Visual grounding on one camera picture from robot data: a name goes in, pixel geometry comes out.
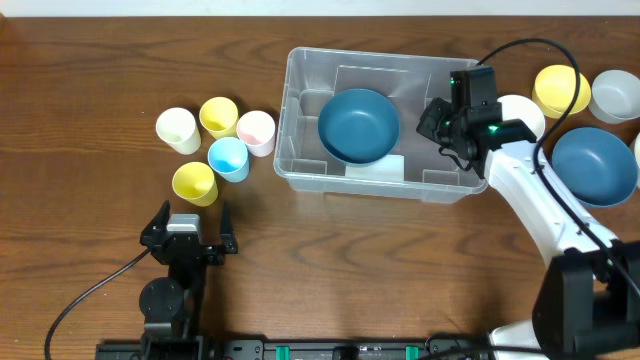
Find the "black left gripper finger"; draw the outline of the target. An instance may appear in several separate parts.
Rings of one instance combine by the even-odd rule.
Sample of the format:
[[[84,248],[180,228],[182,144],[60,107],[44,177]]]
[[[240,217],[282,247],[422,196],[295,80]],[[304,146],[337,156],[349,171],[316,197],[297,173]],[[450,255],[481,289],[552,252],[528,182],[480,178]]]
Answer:
[[[166,227],[170,219],[170,202],[165,200],[156,215],[140,233],[141,245],[162,245],[166,235]]]
[[[230,208],[226,202],[223,203],[222,207],[219,238],[226,253],[238,252],[238,242],[231,223]]]

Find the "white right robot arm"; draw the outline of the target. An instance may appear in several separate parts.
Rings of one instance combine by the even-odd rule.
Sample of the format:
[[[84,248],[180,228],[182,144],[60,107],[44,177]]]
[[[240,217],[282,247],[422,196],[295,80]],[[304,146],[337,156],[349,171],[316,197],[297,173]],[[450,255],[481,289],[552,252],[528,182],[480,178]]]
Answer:
[[[541,110],[521,96],[436,98],[417,131],[467,161],[511,206],[547,267],[531,319],[453,348],[474,359],[592,359],[639,345],[639,245],[598,223],[537,150]]]

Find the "large blue bowl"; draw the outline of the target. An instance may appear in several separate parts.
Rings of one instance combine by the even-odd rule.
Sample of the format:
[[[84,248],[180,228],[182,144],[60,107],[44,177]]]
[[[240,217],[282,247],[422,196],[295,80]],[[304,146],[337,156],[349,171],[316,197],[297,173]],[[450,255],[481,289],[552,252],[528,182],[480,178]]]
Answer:
[[[562,135],[551,162],[571,193],[592,208],[625,203],[639,179],[629,147],[612,133],[595,127],[576,128]]]
[[[355,88],[327,102],[317,128],[329,154],[346,164],[364,166],[381,160],[396,146],[400,117],[387,97]]]

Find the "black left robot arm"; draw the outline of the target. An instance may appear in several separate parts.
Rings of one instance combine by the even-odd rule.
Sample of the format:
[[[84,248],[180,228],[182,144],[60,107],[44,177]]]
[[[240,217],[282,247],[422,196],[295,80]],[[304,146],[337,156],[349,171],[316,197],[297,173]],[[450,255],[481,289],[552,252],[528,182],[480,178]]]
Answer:
[[[150,281],[139,296],[145,320],[142,360],[201,360],[219,354],[215,341],[197,331],[207,268],[224,264],[227,255],[238,252],[227,205],[220,216],[220,242],[207,245],[201,238],[200,217],[171,214],[169,202],[141,231],[140,243],[168,267],[168,275]]]

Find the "large cream bowl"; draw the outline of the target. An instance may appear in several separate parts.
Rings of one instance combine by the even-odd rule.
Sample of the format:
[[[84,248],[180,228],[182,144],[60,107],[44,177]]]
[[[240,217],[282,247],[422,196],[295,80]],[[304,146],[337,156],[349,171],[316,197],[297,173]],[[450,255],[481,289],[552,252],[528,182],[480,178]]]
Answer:
[[[638,170],[638,180],[637,187],[640,187],[640,134],[637,134],[634,138],[633,142],[630,145],[630,149],[634,155],[637,170]]]

